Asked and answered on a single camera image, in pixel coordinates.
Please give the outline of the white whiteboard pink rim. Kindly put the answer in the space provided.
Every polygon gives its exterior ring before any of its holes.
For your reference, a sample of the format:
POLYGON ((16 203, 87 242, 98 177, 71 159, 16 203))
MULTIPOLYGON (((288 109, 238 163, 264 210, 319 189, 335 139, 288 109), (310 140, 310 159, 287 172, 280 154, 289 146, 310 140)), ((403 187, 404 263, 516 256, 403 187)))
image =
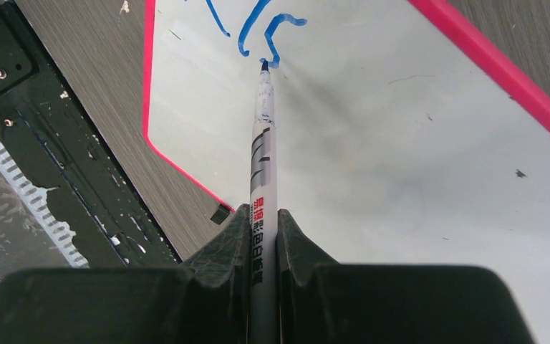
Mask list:
POLYGON ((147 1, 143 131, 249 199, 262 62, 279 206, 343 262, 476 264, 550 343, 550 97, 446 1, 147 1))

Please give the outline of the white marker blue cap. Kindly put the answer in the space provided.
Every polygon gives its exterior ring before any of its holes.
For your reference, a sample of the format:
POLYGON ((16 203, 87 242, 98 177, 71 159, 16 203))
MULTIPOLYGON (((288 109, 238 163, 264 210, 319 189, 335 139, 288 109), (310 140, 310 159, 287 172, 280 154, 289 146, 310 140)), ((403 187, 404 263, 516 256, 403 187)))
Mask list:
POLYGON ((249 342, 278 343, 276 128, 269 63, 261 64, 251 142, 249 342))

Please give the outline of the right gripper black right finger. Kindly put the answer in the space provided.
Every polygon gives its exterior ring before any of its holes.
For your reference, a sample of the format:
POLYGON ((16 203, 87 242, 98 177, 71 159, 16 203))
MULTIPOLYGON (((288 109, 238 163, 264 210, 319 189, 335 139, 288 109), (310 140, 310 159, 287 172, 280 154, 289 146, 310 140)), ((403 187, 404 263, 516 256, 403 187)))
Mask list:
POLYGON ((278 213, 283 343, 532 343, 509 289, 466 265, 342 264, 278 213))

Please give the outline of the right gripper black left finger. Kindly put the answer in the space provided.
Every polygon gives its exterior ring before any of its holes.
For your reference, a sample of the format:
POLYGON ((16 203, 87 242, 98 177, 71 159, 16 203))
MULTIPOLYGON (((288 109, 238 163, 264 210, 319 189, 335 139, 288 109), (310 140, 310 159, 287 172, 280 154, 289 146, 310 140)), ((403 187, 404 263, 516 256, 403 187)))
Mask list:
POLYGON ((9 274, 0 343, 245 343, 249 213, 174 267, 9 274))

